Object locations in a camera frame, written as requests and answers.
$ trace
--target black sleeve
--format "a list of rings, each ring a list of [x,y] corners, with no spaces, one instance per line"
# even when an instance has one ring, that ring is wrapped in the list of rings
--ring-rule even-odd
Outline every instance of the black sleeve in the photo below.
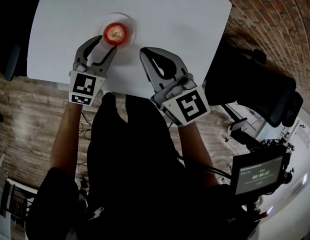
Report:
[[[59,168],[48,171],[26,219],[29,240],[65,239],[79,198],[74,178]]]

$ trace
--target white desk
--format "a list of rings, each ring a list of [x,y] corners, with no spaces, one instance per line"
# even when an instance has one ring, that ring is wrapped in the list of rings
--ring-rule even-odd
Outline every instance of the white desk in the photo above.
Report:
[[[134,20],[136,38],[127,51],[116,54],[103,89],[144,98],[154,94],[140,62],[142,47],[180,56],[200,85],[231,7],[228,0],[40,0],[30,34],[27,75],[69,84],[78,47],[99,34],[103,16],[123,13]]]

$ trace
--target person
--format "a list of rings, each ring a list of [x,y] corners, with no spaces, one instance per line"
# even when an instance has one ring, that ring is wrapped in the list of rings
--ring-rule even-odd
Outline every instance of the person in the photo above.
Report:
[[[213,165],[196,123],[178,128],[184,166],[155,105],[126,95],[125,106],[127,123],[117,112],[115,95],[109,92],[102,98],[87,150],[88,207],[79,214],[74,179],[82,105],[66,105],[50,170],[26,220],[30,240],[64,240],[73,227],[77,239],[187,234],[215,239],[214,232],[225,233],[226,185],[193,163]]]

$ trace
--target red apple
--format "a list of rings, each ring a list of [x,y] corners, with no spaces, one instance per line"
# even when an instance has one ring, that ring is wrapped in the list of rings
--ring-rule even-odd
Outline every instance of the red apple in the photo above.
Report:
[[[127,39],[127,28],[119,22],[111,23],[105,28],[103,37],[111,46],[119,46]]]

